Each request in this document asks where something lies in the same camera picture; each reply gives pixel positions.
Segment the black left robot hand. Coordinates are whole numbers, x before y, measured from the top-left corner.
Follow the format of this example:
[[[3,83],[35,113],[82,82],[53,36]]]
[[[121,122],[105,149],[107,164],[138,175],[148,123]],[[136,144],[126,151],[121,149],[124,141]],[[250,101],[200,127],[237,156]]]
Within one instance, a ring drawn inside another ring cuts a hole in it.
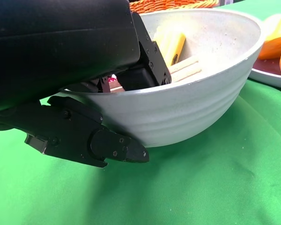
[[[96,167],[149,161],[137,140],[114,133],[64,89],[109,92],[171,82],[160,49],[127,0],[0,0],[0,131],[26,133],[42,154]]]

